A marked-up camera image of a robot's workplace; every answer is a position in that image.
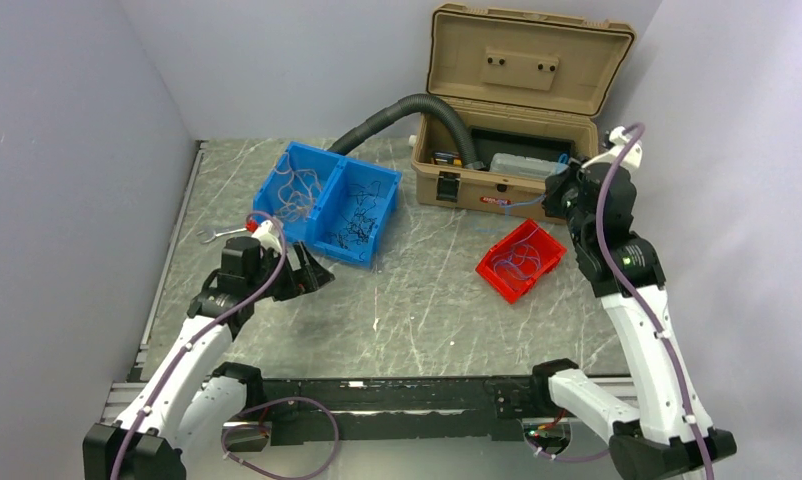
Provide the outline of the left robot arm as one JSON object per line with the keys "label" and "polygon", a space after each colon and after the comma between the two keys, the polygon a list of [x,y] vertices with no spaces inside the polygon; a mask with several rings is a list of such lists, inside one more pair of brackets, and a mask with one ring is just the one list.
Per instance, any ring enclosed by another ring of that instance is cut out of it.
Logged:
{"label": "left robot arm", "polygon": [[156,372],[115,420],[86,434],[85,478],[187,478],[191,453],[205,449],[226,421],[252,419],[272,404],[258,368],[220,360],[256,303],[291,300],[333,279],[301,242],[273,234],[227,240]]}

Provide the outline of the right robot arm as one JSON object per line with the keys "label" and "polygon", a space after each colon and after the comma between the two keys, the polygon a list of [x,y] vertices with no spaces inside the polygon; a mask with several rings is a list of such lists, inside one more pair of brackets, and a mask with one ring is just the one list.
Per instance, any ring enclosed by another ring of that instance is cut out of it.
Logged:
{"label": "right robot arm", "polygon": [[545,181],[549,217],[566,222],[580,272],[610,318],[637,396],[630,406],[569,359],[534,366],[528,401],[551,415],[573,414],[607,444],[623,479],[702,472],[735,455],[736,440],[714,426],[680,357],[656,250],[631,229],[637,190],[609,163],[566,167]]}

